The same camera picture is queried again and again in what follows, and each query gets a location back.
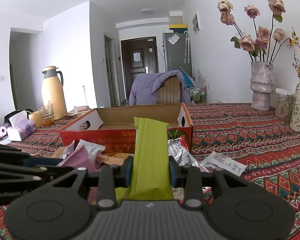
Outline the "white silver snack pack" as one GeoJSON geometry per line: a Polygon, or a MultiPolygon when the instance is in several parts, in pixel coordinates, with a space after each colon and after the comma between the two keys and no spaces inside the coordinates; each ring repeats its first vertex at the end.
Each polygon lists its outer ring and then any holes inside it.
{"type": "Polygon", "coordinates": [[[106,147],[103,145],[87,142],[84,140],[80,140],[78,146],[84,146],[86,148],[88,152],[88,158],[92,163],[96,161],[97,155],[101,154],[106,149],[106,147]]]}

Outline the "green snack pack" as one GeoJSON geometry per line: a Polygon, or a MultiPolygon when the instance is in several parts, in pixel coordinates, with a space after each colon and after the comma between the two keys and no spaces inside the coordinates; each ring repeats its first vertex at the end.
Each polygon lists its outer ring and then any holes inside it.
{"type": "Polygon", "coordinates": [[[136,142],[129,188],[115,190],[117,204],[123,200],[173,200],[168,157],[168,124],[134,118],[136,142]]]}

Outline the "pink snack pack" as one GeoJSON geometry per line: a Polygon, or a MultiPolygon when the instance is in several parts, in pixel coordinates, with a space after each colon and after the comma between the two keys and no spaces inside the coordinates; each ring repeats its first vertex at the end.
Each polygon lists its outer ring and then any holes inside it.
{"type": "Polygon", "coordinates": [[[92,163],[88,158],[88,152],[84,146],[78,146],[74,149],[73,146],[67,146],[62,155],[66,154],[66,158],[61,162],[61,166],[71,166],[74,169],[85,168],[89,172],[96,172],[97,168],[95,163],[92,163]]]}

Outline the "red silver snack bag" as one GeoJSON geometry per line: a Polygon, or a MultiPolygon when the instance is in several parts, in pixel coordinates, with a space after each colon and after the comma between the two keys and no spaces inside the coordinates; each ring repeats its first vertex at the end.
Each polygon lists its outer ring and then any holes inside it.
{"type": "Polygon", "coordinates": [[[187,145],[187,134],[179,129],[167,132],[168,155],[172,156],[179,166],[199,167],[196,159],[191,155],[187,145]]]}

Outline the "white flat snack wrapper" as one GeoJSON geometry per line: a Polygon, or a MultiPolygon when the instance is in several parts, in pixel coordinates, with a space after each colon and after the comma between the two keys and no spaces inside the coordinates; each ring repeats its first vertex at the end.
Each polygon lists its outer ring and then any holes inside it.
{"type": "Polygon", "coordinates": [[[234,159],[228,158],[225,155],[216,152],[212,152],[203,161],[201,161],[200,164],[202,164],[208,170],[222,168],[239,177],[247,168],[247,165],[241,164],[234,159]]]}

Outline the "purple tissue pack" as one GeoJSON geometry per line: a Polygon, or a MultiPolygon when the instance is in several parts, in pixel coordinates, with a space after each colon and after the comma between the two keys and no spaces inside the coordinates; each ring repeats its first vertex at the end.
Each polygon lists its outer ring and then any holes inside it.
{"type": "Polygon", "coordinates": [[[36,131],[34,120],[27,117],[27,111],[23,110],[9,118],[11,126],[7,128],[7,135],[10,141],[23,141],[36,131]]]}

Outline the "yellow round container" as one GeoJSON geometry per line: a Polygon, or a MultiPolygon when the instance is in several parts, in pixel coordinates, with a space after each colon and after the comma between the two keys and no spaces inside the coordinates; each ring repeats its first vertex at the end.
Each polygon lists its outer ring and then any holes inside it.
{"type": "Polygon", "coordinates": [[[36,127],[42,127],[43,126],[43,121],[42,121],[42,118],[40,116],[39,111],[35,111],[33,113],[30,113],[29,114],[29,119],[34,121],[36,127]]]}

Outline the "red cardboard box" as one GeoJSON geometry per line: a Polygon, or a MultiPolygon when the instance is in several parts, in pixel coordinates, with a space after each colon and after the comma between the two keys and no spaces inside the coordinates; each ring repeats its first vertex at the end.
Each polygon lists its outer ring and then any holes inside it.
{"type": "Polygon", "coordinates": [[[134,153],[134,118],[149,118],[168,123],[168,137],[181,137],[192,150],[193,123],[184,103],[95,108],[61,128],[64,146],[80,140],[106,147],[104,153],[134,153]]]}

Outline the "glass cup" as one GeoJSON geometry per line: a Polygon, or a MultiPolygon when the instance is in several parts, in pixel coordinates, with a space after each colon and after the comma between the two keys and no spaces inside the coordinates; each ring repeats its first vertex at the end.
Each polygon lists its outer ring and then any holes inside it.
{"type": "Polygon", "coordinates": [[[54,123],[53,104],[48,104],[38,108],[39,115],[42,119],[43,126],[50,126],[54,123]]]}

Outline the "folded patterned cloth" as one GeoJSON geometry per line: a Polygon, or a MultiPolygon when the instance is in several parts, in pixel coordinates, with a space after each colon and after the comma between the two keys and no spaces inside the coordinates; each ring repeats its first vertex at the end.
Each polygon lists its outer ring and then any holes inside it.
{"type": "Polygon", "coordinates": [[[89,106],[74,107],[74,109],[71,110],[70,112],[66,113],[65,116],[74,116],[74,115],[86,113],[86,112],[88,112],[90,110],[91,109],[90,109],[89,106]]]}

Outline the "patterned red tablecloth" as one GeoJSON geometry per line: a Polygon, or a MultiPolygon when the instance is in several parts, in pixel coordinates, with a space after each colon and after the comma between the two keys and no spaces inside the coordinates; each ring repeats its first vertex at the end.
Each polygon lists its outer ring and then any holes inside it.
{"type": "MultiPolygon", "coordinates": [[[[248,103],[206,103],[186,107],[193,123],[190,150],[193,157],[201,162],[216,152],[247,165],[242,178],[292,206],[295,222],[289,238],[300,239],[300,133],[278,118],[274,109],[259,111],[248,103]]],[[[64,146],[61,128],[82,115],[64,117],[8,146],[31,157],[52,158],[54,152],[64,146]]],[[[0,206],[0,239],[11,239],[4,223],[7,206],[0,206]]]]}

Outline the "glass jar with lid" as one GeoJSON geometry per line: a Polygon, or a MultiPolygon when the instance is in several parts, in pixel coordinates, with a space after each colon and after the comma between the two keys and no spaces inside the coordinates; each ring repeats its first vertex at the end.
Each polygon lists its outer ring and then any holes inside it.
{"type": "Polygon", "coordinates": [[[294,92],[277,88],[275,93],[277,94],[275,115],[284,122],[290,122],[294,104],[294,92]]]}

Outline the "pink ceramic vase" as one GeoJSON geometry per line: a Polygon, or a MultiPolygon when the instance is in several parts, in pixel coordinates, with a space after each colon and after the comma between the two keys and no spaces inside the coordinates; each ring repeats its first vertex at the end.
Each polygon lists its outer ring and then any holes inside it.
{"type": "Polygon", "coordinates": [[[270,110],[270,95],[274,92],[272,64],[251,62],[250,89],[253,91],[251,107],[259,111],[270,110]]]}

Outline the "yellow box on fridge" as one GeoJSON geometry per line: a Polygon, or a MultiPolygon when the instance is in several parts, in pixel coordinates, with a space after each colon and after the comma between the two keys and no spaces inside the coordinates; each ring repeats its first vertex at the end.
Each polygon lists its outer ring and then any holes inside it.
{"type": "Polygon", "coordinates": [[[186,24],[170,24],[169,29],[172,30],[174,33],[179,33],[179,34],[188,31],[186,24]]]}

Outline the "dried pink roses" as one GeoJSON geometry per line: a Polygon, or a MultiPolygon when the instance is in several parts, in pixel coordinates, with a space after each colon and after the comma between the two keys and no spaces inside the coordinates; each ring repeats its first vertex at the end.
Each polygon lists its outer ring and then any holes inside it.
{"type": "Polygon", "coordinates": [[[256,18],[261,15],[260,10],[254,5],[244,7],[244,12],[252,20],[254,34],[245,33],[238,26],[232,11],[234,6],[227,0],[217,4],[220,12],[220,21],[227,26],[233,26],[237,34],[230,39],[236,49],[249,53],[252,62],[264,62],[272,64],[276,59],[282,45],[288,41],[285,31],[281,28],[274,28],[274,23],[283,21],[283,14],[286,13],[283,0],[267,0],[271,11],[270,28],[256,24],[256,18]]]}

